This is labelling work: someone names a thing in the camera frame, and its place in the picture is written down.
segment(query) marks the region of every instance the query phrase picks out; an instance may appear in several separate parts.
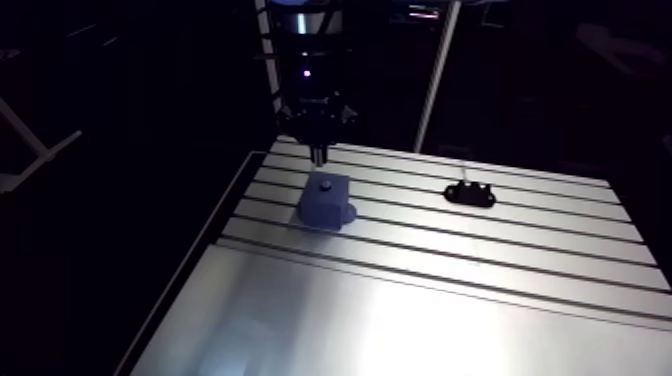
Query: aluminum table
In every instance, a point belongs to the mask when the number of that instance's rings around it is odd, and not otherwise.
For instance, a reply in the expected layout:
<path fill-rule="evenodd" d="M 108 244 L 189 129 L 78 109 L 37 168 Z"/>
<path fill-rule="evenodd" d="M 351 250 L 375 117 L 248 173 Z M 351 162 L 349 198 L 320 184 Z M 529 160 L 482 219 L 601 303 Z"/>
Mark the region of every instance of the aluminum table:
<path fill-rule="evenodd" d="M 604 180 L 354 145 L 358 219 L 295 217 L 308 149 L 278 138 L 133 375 L 671 375 L 672 296 Z M 491 209 L 447 202 L 487 182 Z"/>

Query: blue cube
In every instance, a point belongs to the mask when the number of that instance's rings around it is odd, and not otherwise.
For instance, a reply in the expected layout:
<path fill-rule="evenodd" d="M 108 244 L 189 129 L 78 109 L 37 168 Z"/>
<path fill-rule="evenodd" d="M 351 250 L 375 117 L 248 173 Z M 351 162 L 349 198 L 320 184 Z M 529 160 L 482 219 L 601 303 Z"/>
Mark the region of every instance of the blue cube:
<path fill-rule="evenodd" d="M 311 172 L 299 200 L 297 214 L 307 226 L 340 230 L 355 220 L 355 207 L 348 203 L 350 178 L 344 175 Z"/>

